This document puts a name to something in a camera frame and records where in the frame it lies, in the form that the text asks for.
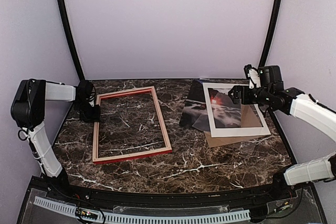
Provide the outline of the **clear acrylic sheet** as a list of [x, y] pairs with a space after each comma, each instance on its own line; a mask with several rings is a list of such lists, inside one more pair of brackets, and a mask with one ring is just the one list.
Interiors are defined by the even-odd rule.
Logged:
[[[233, 104], [225, 89], [215, 90], [209, 89], [209, 98], [212, 105], [213, 117], [217, 128], [246, 128], [260, 127], [262, 123], [259, 117], [253, 111], [250, 105]], [[252, 142], [254, 136], [238, 136], [238, 137], [211, 137], [208, 115], [201, 115], [193, 124], [193, 128], [203, 131], [206, 141], [210, 148], [219, 146], [243, 147], [245, 153], [251, 154], [255, 148]]]

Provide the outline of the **white photo mat board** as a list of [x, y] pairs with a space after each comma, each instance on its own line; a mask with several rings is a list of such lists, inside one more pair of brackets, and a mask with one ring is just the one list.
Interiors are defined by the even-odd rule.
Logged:
[[207, 113], [208, 113], [208, 120], [211, 128], [211, 137], [238, 137], [238, 136], [259, 136], [259, 135], [269, 135], [270, 130], [267, 126], [266, 120], [264, 116], [262, 115], [261, 110], [258, 108], [258, 105], [251, 104], [253, 106], [253, 110], [255, 110], [256, 114], [258, 115], [262, 126], [260, 127], [238, 127], [238, 128], [223, 128], [219, 129], [215, 126], [214, 119], [213, 119], [213, 111], [212, 111], [212, 105], [209, 100], [209, 93], [208, 89], [229, 89], [234, 86], [233, 83], [210, 83], [210, 82], [204, 82], [203, 83], [203, 89], [204, 89], [204, 95], [206, 99], [206, 107], [207, 107]]

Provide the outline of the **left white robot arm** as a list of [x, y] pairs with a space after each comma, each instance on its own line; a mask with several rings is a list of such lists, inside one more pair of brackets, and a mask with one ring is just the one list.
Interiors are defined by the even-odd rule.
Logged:
[[84, 122], [98, 122], [100, 106], [95, 105], [96, 89], [87, 80], [77, 86], [46, 80], [22, 80], [15, 94], [11, 116], [19, 127], [18, 137], [27, 141], [41, 172], [48, 178], [65, 177], [45, 130], [45, 103], [47, 101], [70, 102]]

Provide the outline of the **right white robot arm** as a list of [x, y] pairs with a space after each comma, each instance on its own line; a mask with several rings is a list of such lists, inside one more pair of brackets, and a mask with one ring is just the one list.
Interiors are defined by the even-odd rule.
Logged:
[[[285, 89], [279, 66], [254, 68], [246, 65], [244, 72], [249, 84], [233, 86], [228, 96], [235, 104], [265, 105], [271, 111], [281, 111], [310, 124], [335, 140], [335, 111], [321, 104], [311, 94], [297, 88]], [[307, 182], [335, 180], [335, 153], [288, 167], [275, 175], [276, 182], [268, 188], [273, 200], [280, 199], [288, 186]]]

